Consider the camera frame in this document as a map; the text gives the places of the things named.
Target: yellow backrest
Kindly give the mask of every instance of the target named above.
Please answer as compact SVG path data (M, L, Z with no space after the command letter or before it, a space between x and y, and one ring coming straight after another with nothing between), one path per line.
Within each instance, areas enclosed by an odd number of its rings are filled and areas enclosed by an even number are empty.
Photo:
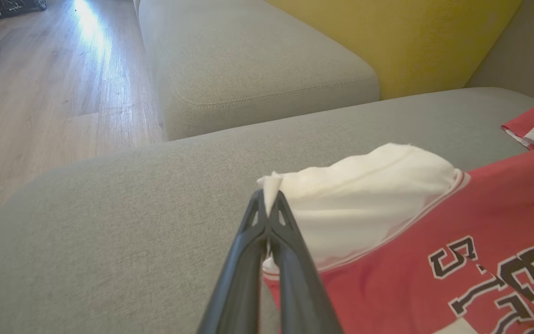
M521 0L267 0L362 57L381 98L462 88Z

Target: wooden floor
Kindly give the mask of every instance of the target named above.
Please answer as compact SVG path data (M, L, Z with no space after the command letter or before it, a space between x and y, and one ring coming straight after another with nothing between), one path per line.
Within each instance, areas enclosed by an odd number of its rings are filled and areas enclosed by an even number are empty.
M131 0L0 21L0 205L53 167L162 141Z

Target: sofa seat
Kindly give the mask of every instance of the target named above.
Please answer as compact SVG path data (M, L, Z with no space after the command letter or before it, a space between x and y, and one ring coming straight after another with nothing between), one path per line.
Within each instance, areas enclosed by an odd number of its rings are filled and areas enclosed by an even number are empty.
M263 0L135 0L168 140L379 100L360 57Z
M503 89L402 97L165 142L55 169L0 210L0 333L193 333L256 180L386 142L470 170L526 149ZM261 333L278 331L263 288Z

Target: cushion seam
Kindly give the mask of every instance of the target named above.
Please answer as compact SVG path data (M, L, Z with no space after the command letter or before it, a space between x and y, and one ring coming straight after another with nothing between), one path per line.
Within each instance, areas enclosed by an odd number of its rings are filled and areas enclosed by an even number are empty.
M182 96L176 91L176 89L171 89L171 91L172 91L172 94L174 94L174 96L178 100L180 100L181 102L183 102L185 104L188 104L189 106L195 106L195 107L199 107L199 108L219 108L220 106L242 104L242 103L248 103L248 102L252 102L252 101L260 101L260 100L265 100L265 99L271 99L271 98L276 97L276 96L291 95L291 94L298 93L298 92L301 92L301 91L306 91L306 90L322 89L322 88L334 87L334 86L337 86L337 85L345 85L345 84L353 84L353 83L358 83L358 82L366 82L368 80L371 80L372 78L376 78L376 74L373 75L373 76L370 76L368 78L352 80L352 81L349 81L349 82L338 82L338 83L332 83L332 84L316 85L316 86L313 86L313 87L307 87L307 88L302 88L302 89L288 90L288 91L278 91L278 92L275 92L275 93L268 93L268 94L264 94L264 95L254 96L254 97L242 97L240 99L235 99L235 100L232 100L232 101L227 101L227 102L226 101L220 101L220 102L214 102L214 103L193 103L191 101L187 101L184 98L182 98Z

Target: red t-shirt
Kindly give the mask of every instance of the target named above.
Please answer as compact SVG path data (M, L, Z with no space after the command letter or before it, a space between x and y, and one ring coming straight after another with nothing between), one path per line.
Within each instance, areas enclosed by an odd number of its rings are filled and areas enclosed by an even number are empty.
M392 241L320 273L346 334L534 334L534 151L469 175Z

